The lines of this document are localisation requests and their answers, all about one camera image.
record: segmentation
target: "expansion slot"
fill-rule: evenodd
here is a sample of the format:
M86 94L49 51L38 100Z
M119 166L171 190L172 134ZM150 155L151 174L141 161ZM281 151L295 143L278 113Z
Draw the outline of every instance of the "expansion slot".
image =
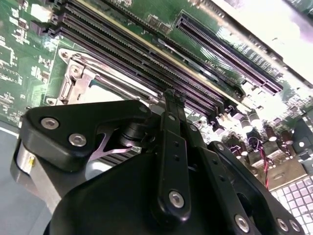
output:
M241 55L237 50L228 46L219 39L212 31L204 27L198 21L182 13L177 21L176 28L188 35L210 53L230 66L233 70L242 74L252 85L274 95L283 90L268 73L260 69L248 58Z
M106 60L106 63L109 62L119 71L122 70L121 68L127 68L124 70L126 75L131 72L135 77L140 76L139 80L149 82L152 87L158 86L160 91L169 87L177 89L187 96L187 106L202 114L208 115L214 113L217 108L223 108L220 100L217 101L207 94L195 91L191 86L192 78L188 78L190 83L184 81L175 75L179 71L169 72L164 66L147 58L138 48L129 47L126 45L127 43L119 43L111 35L104 33L83 18L84 15L80 15L78 18L66 9L62 15L55 16L54 19L58 19L59 22L57 22L57 26L50 28L49 34L69 38L89 50L99 60ZM35 24L32 24L30 28L38 31Z

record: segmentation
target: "pcie slot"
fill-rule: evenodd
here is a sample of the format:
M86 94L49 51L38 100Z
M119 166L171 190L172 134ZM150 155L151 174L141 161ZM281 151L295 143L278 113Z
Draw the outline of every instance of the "pcie slot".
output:
M157 54L155 51L148 48L146 45L138 42L136 39L132 38L127 33L121 31L112 23L104 20L101 16L95 14L90 9L86 8L82 4L76 1L69 1L65 5L65 8L68 9L71 13L78 16L79 18L89 22L93 26L102 30L103 33L114 37L115 40L119 40L121 43L128 47L140 50L141 53L145 54L148 58L151 58L155 62L159 62L160 65L165 66L168 71L175 71L173 75L177 76L178 79L184 79L186 82L190 83L195 89L200 90L201 92L207 94L208 96L214 98L215 100L222 102L223 97L220 96L215 90L205 86L197 78L194 78L191 74L188 74L186 71L182 70L178 66L170 63L166 58Z
M185 90L189 90L190 94L193 94L194 97L197 97L197 99L205 102L210 109L214 109L213 104L216 104L216 102L212 103L214 102L212 99L195 91L185 81L176 79L171 73L158 68L157 65L142 56L139 52L136 52L135 50L130 51L129 48L126 48L125 46L116 43L115 40L109 39L103 34L97 32L94 28L92 28L92 25L86 25L83 23L83 20L78 21L72 15L66 14L63 18L63 22L74 30L76 29L76 31L79 31L81 34L87 35L94 42L106 47L116 55L122 56L137 67L141 67L148 73L154 75L154 77L167 77L172 81L174 86L184 86Z
M242 74L251 84L258 86L271 95L283 90L283 87L269 74L219 39L212 31L191 17L188 17L185 13L182 13L177 21L176 28L217 56L236 72Z
M149 84L149 87L157 86L161 92L165 91L167 88L177 89L179 92L182 92L187 96L186 105L193 108L196 112L208 115L212 109L215 109L215 107L208 105L210 103L209 100L203 100L202 97L199 97L199 94L195 93L195 91L189 86L181 85L178 81L168 83L168 81L161 79L163 77L162 75L153 75L155 73L154 71L150 71L150 73L145 71L142 68L143 64L131 65L128 60L120 55L112 55L112 52L105 47L99 44L95 47L94 42L91 42L90 37L80 34L79 32L68 28L66 25L55 27L54 30L50 29L50 35L53 37L60 35L70 39L90 51L92 55L100 61L109 64L121 72L124 72L124 70L121 70L122 68L127 68L128 72L125 73L125 75L128 75L131 72L134 75L133 77L137 77L139 81L143 80L145 83Z

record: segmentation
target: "metal lever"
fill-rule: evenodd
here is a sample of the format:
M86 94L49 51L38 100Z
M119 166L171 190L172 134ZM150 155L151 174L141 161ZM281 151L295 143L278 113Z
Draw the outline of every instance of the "metal lever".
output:
M180 136L180 120L174 94L166 92L166 111L161 115L157 192L153 213L160 224L176 226L188 220L191 212L185 139Z

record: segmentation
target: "green circuit board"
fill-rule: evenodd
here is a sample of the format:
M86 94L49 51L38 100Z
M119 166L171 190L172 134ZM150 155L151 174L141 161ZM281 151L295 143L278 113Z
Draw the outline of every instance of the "green circuit board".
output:
M99 2L99 0L84 1L90 9L112 18L140 38L156 45L152 35L124 16L114 11L102 9ZM201 60L223 70L226 76L235 81L236 84L241 84L243 81L240 74L175 28L177 18L182 12L198 20L233 48L276 77L277 81L284 87L282 92L275 96L266 95L264 97L260 97L257 93L251 93L247 94L248 100L243 101L248 107L261 107L262 109L259 110L261 117L274 123L274 126L285 127L286 124L292 123L296 117L312 105L310 93L307 92L308 89L305 85L294 78L279 74L278 70L267 64L260 55L188 1L115 0L114 2L124 7L125 11L132 12L146 24L156 25L153 24L153 21L157 20L159 32ZM66 70L66 64L58 56L58 49L83 50L66 38L40 37L28 30L30 22L37 20L31 15L31 8L34 4L40 4L40 1L23 1L23 5L19 5L16 0L0 1L2 13L0 14L0 120L15 126L18 125L20 116L25 112L25 109L48 105L47 97L57 97ZM273 107L280 107L276 114L273 114ZM195 120L200 118L198 115L193 116Z

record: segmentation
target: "silver bolt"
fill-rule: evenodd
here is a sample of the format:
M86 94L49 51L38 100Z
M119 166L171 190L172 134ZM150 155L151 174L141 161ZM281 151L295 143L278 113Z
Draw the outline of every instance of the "silver bolt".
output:
M192 131L197 131L197 128L196 128L194 125L190 125L190 129L191 129Z
M175 119L176 119L176 118L175 118L174 116L172 116L172 115L169 115L168 117L170 118L170 120L173 120L173 121L175 121Z
M86 137L81 134L71 134L68 141L76 147L83 147L87 143Z
M78 66L72 65L70 67L70 74L74 77L79 77L82 74L82 70Z
M217 144L217 147L219 148L219 150L224 151L224 147L220 143Z
M238 227L245 233L249 233L250 227L245 218L243 218L241 215L237 214L235 215L235 221Z
M41 120L41 125L45 129L54 130L59 127L59 122L54 118L46 117Z
M296 222L294 222L293 220L289 220L289 222L290 222L290 224L291 224L291 226L292 226L292 228L294 229L294 230L296 230L297 232L300 232L301 230L300 230L300 227L296 224Z
M182 208L184 206L184 198L179 192L171 191L168 196L170 198L170 202L173 204L174 207Z
M286 224L282 219L279 219L279 218L278 218L278 219L277 219L277 222L278 222L279 227L280 227L282 230L284 230L285 232L288 232L288 231L289 231L287 224Z
M142 111L144 113L148 112L148 108L146 106L142 105L142 106L139 107L139 109L140 109L140 111Z

